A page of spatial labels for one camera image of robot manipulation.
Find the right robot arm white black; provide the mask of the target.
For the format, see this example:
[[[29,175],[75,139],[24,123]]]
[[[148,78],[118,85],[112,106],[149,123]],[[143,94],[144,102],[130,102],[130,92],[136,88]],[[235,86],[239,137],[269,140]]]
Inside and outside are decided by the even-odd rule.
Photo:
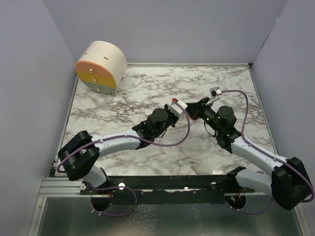
[[[238,192],[243,187],[255,189],[273,197],[278,205],[286,210],[293,209],[299,203],[311,202],[315,190],[311,184],[303,162],[271,153],[248,140],[243,132],[235,128],[237,118],[229,106],[212,109],[210,98],[188,103],[186,112],[192,120],[202,119],[215,132],[218,145],[228,152],[240,156],[258,168],[266,176],[240,168],[231,173],[226,187]]]

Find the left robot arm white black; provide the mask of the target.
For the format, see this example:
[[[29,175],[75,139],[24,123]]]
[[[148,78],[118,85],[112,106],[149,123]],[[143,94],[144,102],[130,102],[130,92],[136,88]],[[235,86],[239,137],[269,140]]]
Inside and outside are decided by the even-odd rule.
[[[60,164],[57,172],[65,173],[70,181],[83,180],[92,189],[103,194],[108,190],[106,172],[95,165],[98,158],[123,150],[138,150],[149,145],[157,146],[169,127],[175,127],[187,104],[174,99],[162,109],[155,109],[145,121],[130,130],[116,135],[92,136],[86,130],[77,133],[58,152]]]

